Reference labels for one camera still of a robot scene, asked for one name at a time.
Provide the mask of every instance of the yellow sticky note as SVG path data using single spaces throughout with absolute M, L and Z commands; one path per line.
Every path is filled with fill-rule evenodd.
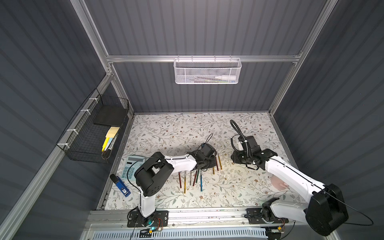
M 105 135 L 105 137 L 115 137 L 119 129 L 120 129 L 119 127 L 111 127 L 108 130 L 107 135 Z
M 108 140 L 109 140 L 109 137 L 107 137 L 107 138 L 105 139 L 105 141 L 104 141 L 103 149 L 101 150 L 102 152 L 104 152 L 104 149 L 105 149 L 105 147 L 107 146 Z

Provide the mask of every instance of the wire basket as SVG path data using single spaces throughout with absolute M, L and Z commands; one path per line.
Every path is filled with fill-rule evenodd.
M 117 131 L 115 137 L 111 141 L 108 148 L 102 152 L 105 136 L 110 129 L 109 126 L 96 125 L 93 123 L 102 106 L 115 106 L 126 109 L 126 114 L 122 125 Z M 71 160 L 108 163 L 108 158 L 111 155 L 113 146 L 119 133 L 122 131 L 122 126 L 126 121 L 128 114 L 128 100 L 107 95 L 98 95 L 91 103 L 88 109 L 83 109 L 83 116 L 72 130 L 67 144 L 58 144 Z
M 237 84 L 242 65 L 239 58 L 228 61 L 175 58 L 173 66 L 177 84 Z

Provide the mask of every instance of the black wire basket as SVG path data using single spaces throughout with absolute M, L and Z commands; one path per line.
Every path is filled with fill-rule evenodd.
M 103 106 L 118 107 L 125 111 L 123 123 L 108 148 L 104 151 L 102 151 L 102 148 L 110 126 L 94 124 L 94 120 Z M 88 109 L 82 110 L 84 114 L 75 127 L 76 131 L 72 130 L 67 144 L 58 144 L 58 146 L 71 160 L 108 163 L 116 139 L 120 132 L 124 131 L 122 126 L 126 121 L 128 110 L 127 99 L 99 94 Z

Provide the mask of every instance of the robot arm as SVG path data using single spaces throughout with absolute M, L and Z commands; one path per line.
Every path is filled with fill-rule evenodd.
M 155 194 L 163 187 L 166 180 L 173 173 L 207 169 L 216 166 L 216 149 L 204 143 L 197 149 L 183 156 L 164 156 L 161 152 L 154 153 L 134 176 L 141 193 L 140 214 L 144 225 L 151 222 L 155 212 Z
M 318 234 L 327 236 L 348 219 L 341 190 L 324 185 L 287 164 L 270 149 L 261 150 L 253 136 L 245 137 L 237 124 L 231 125 L 239 133 L 238 149 L 231 155 L 234 163 L 250 164 L 280 178 L 302 196 L 306 203 L 286 202 L 272 198 L 263 203 L 262 216 L 267 223 L 277 218 L 290 218 L 308 225 Z

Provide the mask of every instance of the blue marker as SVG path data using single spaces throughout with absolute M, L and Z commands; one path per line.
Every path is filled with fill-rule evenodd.
M 123 193 L 125 197 L 128 197 L 131 194 L 129 189 L 125 186 L 125 184 L 119 177 L 117 177 L 114 174 L 111 174 L 109 178 L 112 180 L 112 182 L 116 184 L 116 186 L 120 189 L 120 191 Z

